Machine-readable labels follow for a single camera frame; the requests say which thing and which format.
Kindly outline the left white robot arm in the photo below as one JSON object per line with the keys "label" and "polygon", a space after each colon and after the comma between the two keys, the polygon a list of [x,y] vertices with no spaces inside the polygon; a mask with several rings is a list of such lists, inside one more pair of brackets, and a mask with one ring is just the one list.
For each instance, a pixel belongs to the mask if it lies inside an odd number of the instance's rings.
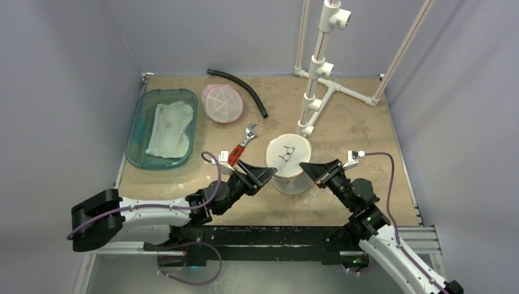
{"label": "left white robot arm", "polygon": [[173,251],[182,233],[173,227],[203,225],[225,214],[243,195],[254,196],[276,174],[275,167],[256,167],[239,160],[227,181],[218,178],[205,188],[173,200],[139,200],[106,189],[71,209],[73,251],[89,252],[108,243],[142,241]]}

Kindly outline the teal plastic bin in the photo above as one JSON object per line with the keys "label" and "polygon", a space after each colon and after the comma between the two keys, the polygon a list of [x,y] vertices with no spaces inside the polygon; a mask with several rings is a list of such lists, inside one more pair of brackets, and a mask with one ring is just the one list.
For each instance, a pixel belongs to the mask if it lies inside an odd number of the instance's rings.
{"label": "teal plastic bin", "polygon": [[137,103],[125,149],[143,170],[169,170],[187,163],[195,137],[198,98],[188,89],[154,89]]}

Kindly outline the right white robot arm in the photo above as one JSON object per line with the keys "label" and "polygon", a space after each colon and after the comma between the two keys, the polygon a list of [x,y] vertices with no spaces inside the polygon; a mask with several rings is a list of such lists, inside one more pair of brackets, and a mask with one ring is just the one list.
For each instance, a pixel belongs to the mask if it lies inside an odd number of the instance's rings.
{"label": "right white robot arm", "polygon": [[366,252],[404,293],[464,292],[457,281],[448,281],[437,273],[400,237],[398,228],[375,203],[370,180],[347,178],[345,166],[338,159],[325,164],[302,162],[300,166],[319,188],[328,188],[351,213],[343,226],[345,244]]}

